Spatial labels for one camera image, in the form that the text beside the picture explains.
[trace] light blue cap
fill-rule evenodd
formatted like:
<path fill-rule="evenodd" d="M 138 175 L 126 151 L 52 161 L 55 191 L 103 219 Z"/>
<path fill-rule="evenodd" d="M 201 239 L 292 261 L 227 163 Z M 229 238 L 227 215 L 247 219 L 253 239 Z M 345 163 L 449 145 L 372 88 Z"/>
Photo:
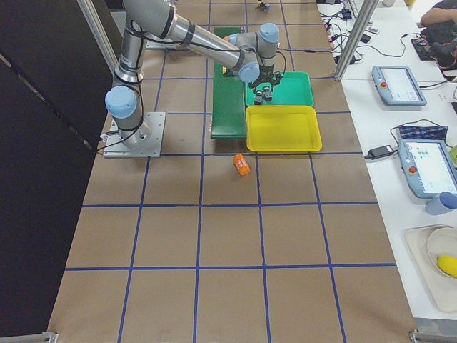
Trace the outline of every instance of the light blue cap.
<path fill-rule="evenodd" d="M 229 42 L 230 44 L 233 44 L 233 45 L 234 45 L 234 44 L 236 43 L 236 37 L 237 37 L 237 36 L 238 36 L 238 34 L 230 34 L 230 35 L 228 36 L 228 42 Z"/>
<path fill-rule="evenodd" d="M 260 26 L 260 30 L 258 32 L 263 39 L 270 43 L 279 42 L 279 29 L 277 25 L 273 23 L 266 23 Z"/>
<path fill-rule="evenodd" d="M 257 62 L 249 62 L 243 65 L 238 72 L 242 82 L 254 82 L 260 76 Z"/>
<path fill-rule="evenodd" d="M 135 93 L 125 86 L 113 87 L 106 93 L 105 105 L 114 118 L 128 118 L 136 109 Z"/>

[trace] orange object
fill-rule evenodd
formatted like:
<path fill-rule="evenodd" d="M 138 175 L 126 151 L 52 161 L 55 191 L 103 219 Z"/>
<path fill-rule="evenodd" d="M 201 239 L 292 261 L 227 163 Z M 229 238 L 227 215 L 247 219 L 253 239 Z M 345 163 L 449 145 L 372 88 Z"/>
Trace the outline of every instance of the orange object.
<path fill-rule="evenodd" d="M 233 162 L 240 175 L 246 175 L 251 172 L 251 168 L 249 168 L 248 162 L 246 162 L 242 154 L 233 156 Z"/>

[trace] dark green board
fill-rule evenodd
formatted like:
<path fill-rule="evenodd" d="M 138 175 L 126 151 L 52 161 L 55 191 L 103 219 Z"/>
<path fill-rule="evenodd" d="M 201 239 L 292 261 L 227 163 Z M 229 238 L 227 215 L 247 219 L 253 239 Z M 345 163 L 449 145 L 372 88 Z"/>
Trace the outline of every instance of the dark green board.
<path fill-rule="evenodd" d="M 237 34 L 239 27 L 216 27 L 214 34 Z M 212 139 L 246 138 L 244 85 L 237 76 L 224 76 L 222 65 L 214 62 Z"/>

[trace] yellow bin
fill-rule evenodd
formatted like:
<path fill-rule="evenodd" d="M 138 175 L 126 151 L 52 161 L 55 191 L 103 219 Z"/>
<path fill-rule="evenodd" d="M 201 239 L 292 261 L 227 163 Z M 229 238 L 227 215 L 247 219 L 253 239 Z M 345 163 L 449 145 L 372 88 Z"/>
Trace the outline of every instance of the yellow bin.
<path fill-rule="evenodd" d="M 316 152 L 322 149 L 311 106 L 249 106 L 247 147 L 256 152 Z"/>

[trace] black shirt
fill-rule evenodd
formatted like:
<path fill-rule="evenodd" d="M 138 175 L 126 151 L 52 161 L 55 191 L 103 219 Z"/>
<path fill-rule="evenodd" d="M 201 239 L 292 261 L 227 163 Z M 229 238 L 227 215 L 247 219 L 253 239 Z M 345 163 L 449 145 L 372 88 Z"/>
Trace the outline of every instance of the black shirt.
<path fill-rule="evenodd" d="M 438 2 L 433 8 L 457 9 L 457 0 L 443 0 Z M 449 43 L 455 38 L 452 33 L 454 24 L 455 23 L 452 20 L 444 23 L 432 24 L 422 30 L 421 33 L 426 37 L 429 44 L 432 44 L 435 41 L 440 44 Z"/>

